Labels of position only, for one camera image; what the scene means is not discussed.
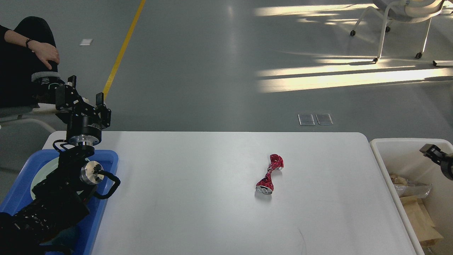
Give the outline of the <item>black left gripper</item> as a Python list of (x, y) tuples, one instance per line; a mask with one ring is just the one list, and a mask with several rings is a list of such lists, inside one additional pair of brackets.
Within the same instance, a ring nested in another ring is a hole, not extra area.
[(55, 108), (58, 117), (69, 117), (66, 140), (74, 146), (95, 146), (102, 141), (102, 129), (111, 125), (111, 110), (104, 102), (104, 93), (96, 95), (96, 107), (85, 102), (76, 90), (75, 75), (55, 90)]

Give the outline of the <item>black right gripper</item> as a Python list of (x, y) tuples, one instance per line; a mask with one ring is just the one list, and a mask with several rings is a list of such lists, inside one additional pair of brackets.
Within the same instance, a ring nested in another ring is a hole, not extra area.
[(443, 175), (453, 180), (453, 154), (447, 154), (435, 144), (425, 144), (419, 151), (432, 162), (439, 165)]

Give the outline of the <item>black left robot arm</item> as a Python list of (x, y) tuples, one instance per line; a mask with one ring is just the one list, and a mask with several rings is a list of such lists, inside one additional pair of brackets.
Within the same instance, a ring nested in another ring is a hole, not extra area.
[(108, 199), (120, 185), (117, 176), (88, 160), (111, 123), (104, 94), (96, 95), (95, 106), (86, 103), (76, 90), (75, 75), (58, 85), (55, 94), (58, 118), (67, 125), (66, 138), (52, 144), (58, 166), (33, 187), (35, 199), (29, 205), (14, 215), (1, 213), (2, 255), (70, 255), (68, 246), (46, 242), (88, 216), (93, 197)]

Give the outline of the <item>seated person's forearm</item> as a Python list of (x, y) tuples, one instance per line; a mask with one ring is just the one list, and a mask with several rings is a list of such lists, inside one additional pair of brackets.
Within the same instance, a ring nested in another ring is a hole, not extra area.
[(4, 40), (9, 44), (18, 45), (28, 49), (31, 49), (33, 44), (32, 39), (29, 39), (28, 37), (23, 36), (13, 30), (7, 30), (5, 32)]

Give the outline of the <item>seated person's hand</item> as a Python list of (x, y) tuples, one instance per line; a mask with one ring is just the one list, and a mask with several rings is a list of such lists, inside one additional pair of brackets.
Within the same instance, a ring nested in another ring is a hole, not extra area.
[(56, 63), (57, 65), (60, 63), (59, 52), (55, 46), (46, 42), (37, 42), (35, 40), (29, 41), (27, 45), (49, 70), (52, 70), (51, 62)]

